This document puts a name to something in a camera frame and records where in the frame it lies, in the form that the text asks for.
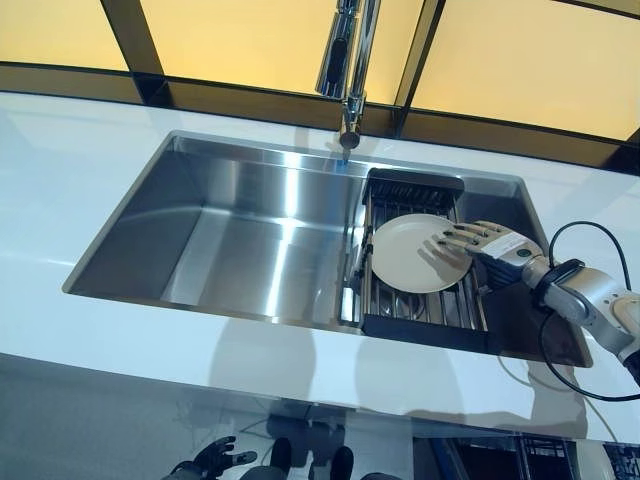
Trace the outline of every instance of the black cable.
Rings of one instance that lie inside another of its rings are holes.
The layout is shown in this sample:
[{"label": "black cable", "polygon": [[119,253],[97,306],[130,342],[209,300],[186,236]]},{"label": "black cable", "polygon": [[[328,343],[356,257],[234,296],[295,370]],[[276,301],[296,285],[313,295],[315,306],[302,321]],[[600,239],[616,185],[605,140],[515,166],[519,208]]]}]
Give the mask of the black cable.
[{"label": "black cable", "polygon": [[[607,236],[611,239],[611,241],[615,245],[616,250],[618,251],[618,255],[620,256],[620,263],[622,264],[622,273],[624,274],[624,283],[625,283],[625,285],[627,287],[627,290],[631,290],[631,279],[629,278],[629,269],[627,268],[627,260],[624,257],[624,253],[622,251],[622,247],[620,246],[620,243],[618,242],[618,239],[613,235],[613,233],[611,233],[609,230],[607,230],[605,227],[603,227],[599,223],[587,222],[585,220],[579,220],[577,222],[567,223],[565,226],[560,228],[555,233],[555,235],[551,239],[551,243],[549,244],[549,267],[550,268],[554,268],[553,247],[554,247],[554,245],[556,243],[556,240],[558,239],[558,236],[562,232],[564,232],[567,228],[573,227],[575,225],[589,225],[589,226],[592,226],[592,227],[596,227],[596,228],[602,230],[604,233],[607,234]],[[540,325],[540,330],[538,330],[538,348],[540,349],[540,353],[542,354],[542,358],[544,359],[545,363],[547,364],[547,367],[549,367],[549,370],[551,370],[551,373],[553,373],[558,380],[560,380],[562,383],[564,383],[570,389],[572,389],[572,390],[584,395],[585,397],[594,398],[596,400],[602,400],[604,402],[628,402],[630,400],[640,400],[640,393],[637,393],[635,395],[623,395],[623,396],[619,396],[619,397],[611,397],[611,396],[607,396],[607,395],[598,395],[596,393],[592,393],[592,392],[589,392],[587,390],[583,390],[582,388],[578,387],[577,385],[574,385],[569,380],[564,378],[562,376],[562,374],[558,370],[556,370],[556,367],[553,366],[553,364],[551,363],[551,360],[549,360],[549,356],[547,355],[547,351],[546,351],[545,346],[544,346],[544,329],[547,326],[547,324],[549,322],[549,319],[553,315],[554,315],[554,312],[552,312],[549,315],[547,315],[545,317],[545,319],[542,321],[542,324]]]},{"label": "black cable", "polygon": [[569,387],[572,390],[575,390],[576,392],[584,395],[585,397],[595,398],[596,400],[602,400],[604,402],[628,402],[630,400],[640,400],[640,393],[637,393],[635,395],[623,395],[621,397],[610,397],[607,395],[598,395],[597,393],[591,393],[587,390],[583,390],[577,385],[574,385],[569,380],[564,378],[558,370],[556,370],[556,367],[554,367],[553,364],[551,363],[551,360],[549,360],[549,356],[547,355],[547,351],[544,348],[544,341],[543,341],[544,329],[547,326],[549,319],[554,315],[554,313],[555,312],[551,312],[549,315],[545,317],[545,319],[542,321],[542,324],[540,325],[540,330],[538,330],[538,348],[540,348],[540,353],[542,354],[542,358],[544,358],[544,362],[547,364],[547,367],[549,367],[549,370],[551,370],[551,373],[553,373],[558,378],[558,380],[564,383],[567,387]]},{"label": "black cable", "polygon": [[602,230],[604,233],[607,234],[607,236],[611,239],[611,241],[615,245],[616,250],[618,251],[618,255],[620,256],[620,263],[622,264],[622,273],[624,274],[624,283],[625,283],[625,285],[627,287],[627,290],[631,290],[631,280],[629,278],[629,269],[627,268],[627,259],[624,258],[624,252],[622,251],[622,247],[620,246],[620,243],[618,242],[618,239],[616,237],[614,237],[613,233],[611,233],[608,229],[606,229],[605,227],[603,227],[599,223],[587,222],[586,220],[578,220],[577,222],[567,223],[564,227],[560,228],[555,233],[555,235],[551,239],[551,243],[549,244],[549,267],[553,268],[555,266],[554,265],[554,260],[553,260],[553,247],[556,244],[556,240],[558,239],[558,236],[562,232],[564,232],[567,228],[573,227],[575,225],[589,225],[591,227],[598,228],[598,229]]}]

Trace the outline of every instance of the white plate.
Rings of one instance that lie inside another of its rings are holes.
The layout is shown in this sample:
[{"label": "white plate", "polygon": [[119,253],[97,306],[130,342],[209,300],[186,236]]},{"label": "white plate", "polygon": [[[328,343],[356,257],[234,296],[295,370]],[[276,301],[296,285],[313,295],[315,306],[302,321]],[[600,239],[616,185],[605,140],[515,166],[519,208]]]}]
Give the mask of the white plate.
[{"label": "white plate", "polygon": [[388,221],[373,234],[374,273],[405,292],[431,293],[450,287],[471,265],[469,256],[437,244],[452,225],[446,218],[426,213]]}]

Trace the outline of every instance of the dish rack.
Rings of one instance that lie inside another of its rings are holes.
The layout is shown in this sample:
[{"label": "dish rack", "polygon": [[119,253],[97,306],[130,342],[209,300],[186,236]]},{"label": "dish rack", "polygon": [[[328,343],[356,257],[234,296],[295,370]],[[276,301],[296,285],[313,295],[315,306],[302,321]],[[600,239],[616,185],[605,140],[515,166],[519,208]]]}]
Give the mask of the dish rack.
[{"label": "dish rack", "polygon": [[352,279],[360,293],[354,318],[367,336],[499,353],[496,338],[487,331],[475,262],[456,284],[429,294],[397,290],[372,271],[372,239],[379,227],[411,213],[456,223],[456,200],[463,192],[464,182],[457,177],[375,168],[369,172],[362,199],[364,233]]}]

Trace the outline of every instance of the faucet spout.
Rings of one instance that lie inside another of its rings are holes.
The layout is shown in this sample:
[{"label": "faucet spout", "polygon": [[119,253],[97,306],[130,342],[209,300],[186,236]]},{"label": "faucet spout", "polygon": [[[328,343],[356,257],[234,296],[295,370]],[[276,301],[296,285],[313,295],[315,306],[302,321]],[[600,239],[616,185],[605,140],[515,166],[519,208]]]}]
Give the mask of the faucet spout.
[{"label": "faucet spout", "polygon": [[334,16],[329,42],[318,76],[316,90],[332,98],[342,98],[340,145],[344,158],[360,143],[360,124],[367,93],[364,90],[373,36],[378,22],[381,0],[364,0],[358,35],[358,47],[348,92],[345,88],[349,71],[352,33],[359,0],[338,0],[338,12]]}]

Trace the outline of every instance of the robotic arm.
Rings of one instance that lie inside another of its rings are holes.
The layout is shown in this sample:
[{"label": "robotic arm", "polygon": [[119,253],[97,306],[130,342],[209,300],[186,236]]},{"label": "robotic arm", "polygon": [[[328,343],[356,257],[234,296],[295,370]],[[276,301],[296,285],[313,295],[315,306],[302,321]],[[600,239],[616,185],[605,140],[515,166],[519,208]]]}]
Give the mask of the robotic arm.
[{"label": "robotic arm", "polygon": [[523,281],[538,306],[586,328],[640,385],[639,294],[576,259],[551,267],[536,243],[502,225],[459,223],[444,235],[441,244],[463,249],[486,266],[490,286]]}]

